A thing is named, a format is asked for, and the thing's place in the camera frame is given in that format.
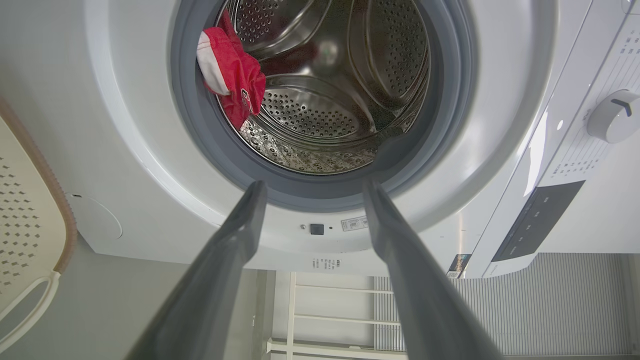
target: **basket handle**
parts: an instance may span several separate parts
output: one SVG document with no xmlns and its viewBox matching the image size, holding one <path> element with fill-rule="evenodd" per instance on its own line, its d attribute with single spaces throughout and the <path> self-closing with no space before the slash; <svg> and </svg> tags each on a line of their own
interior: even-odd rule
<svg viewBox="0 0 640 360">
<path fill-rule="evenodd" d="M 11 332 L 9 332 L 5 337 L 0 340 L 0 353 L 5 351 L 8 347 L 13 345 L 18 339 L 23 337 L 29 329 L 36 324 L 36 322 L 40 319 L 40 317 L 47 310 L 51 301 L 53 300 L 53 296 L 55 296 L 56 291 L 58 290 L 58 285 L 60 283 L 60 273 L 59 272 L 51 272 L 49 276 L 43 276 L 37 278 L 33 281 L 15 300 L 9 304 L 9 306 L 0 313 L 0 320 L 2 320 L 17 304 L 20 303 L 36 286 L 47 281 L 47 289 L 42 294 L 42 297 L 38 301 L 38 304 L 31 310 L 31 312 L 25 317 L 18 326 L 13 328 Z"/>
</svg>

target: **stainless steel drum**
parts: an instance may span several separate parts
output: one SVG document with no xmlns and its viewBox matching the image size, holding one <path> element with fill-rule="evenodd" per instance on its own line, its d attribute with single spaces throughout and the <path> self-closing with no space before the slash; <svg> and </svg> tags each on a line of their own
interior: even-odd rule
<svg viewBox="0 0 640 360">
<path fill-rule="evenodd" d="M 332 175 L 370 164 L 411 128 L 429 81 L 412 0 L 231 0 L 245 50 L 267 76 L 260 114 L 238 135 L 287 170 Z"/>
</svg>

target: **printed label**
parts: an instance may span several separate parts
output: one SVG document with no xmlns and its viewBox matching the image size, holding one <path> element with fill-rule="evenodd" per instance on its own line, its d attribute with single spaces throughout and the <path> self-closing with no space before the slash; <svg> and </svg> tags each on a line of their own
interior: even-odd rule
<svg viewBox="0 0 640 360">
<path fill-rule="evenodd" d="M 464 271 L 469 259 L 471 258 L 471 254 L 458 254 L 453 258 L 453 262 L 449 267 L 449 271 L 447 272 L 447 277 L 450 279 L 457 279 Z"/>
<path fill-rule="evenodd" d="M 365 229 L 369 227 L 367 217 L 350 218 L 342 221 L 342 231 Z"/>
<path fill-rule="evenodd" d="M 340 267 L 339 259 L 313 259 L 312 267 L 315 270 L 335 270 Z"/>
</svg>

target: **washing machine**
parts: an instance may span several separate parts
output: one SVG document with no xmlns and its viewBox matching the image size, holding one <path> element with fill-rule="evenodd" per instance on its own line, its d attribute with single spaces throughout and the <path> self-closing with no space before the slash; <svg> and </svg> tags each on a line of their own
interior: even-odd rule
<svg viewBox="0 0 640 360">
<path fill-rule="evenodd" d="M 635 8 L 626 0 L 1 6 L 0 95 L 95 252 L 189 263 L 249 184 L 264 180 L 260 247 L 247 267 L 386 275 L 363 207 L 363 180 L 375 179 L 450 277 L 531 262 L 545 232 L 509 254 L 512 230 L 540 188 L 560 184 L 543 176 L 565 135 L 582 129 L 574 124 L 589 120 L 578 109 Z M 241 129 L 196 62 L 201 30 L 223 10 L 267 77 L 260 114 Z M 576 191 L 561 191 L 564 201 Z"/>
</svg>

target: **red cloth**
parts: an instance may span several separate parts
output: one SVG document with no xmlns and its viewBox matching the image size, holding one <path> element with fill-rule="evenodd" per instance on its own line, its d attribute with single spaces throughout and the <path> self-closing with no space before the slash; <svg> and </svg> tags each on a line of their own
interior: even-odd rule
<svg viewBox="0 0 640 360">
<path fill-rule="evenodd" d="M 202 32 L 197 55 L 205 85 L 220 95 L 229 121 L 240 129 L 251 113 L 260 112 L 266 78 L 258 61 L 243 50 L 227 10 L 217 28 Z"/>
</svg>

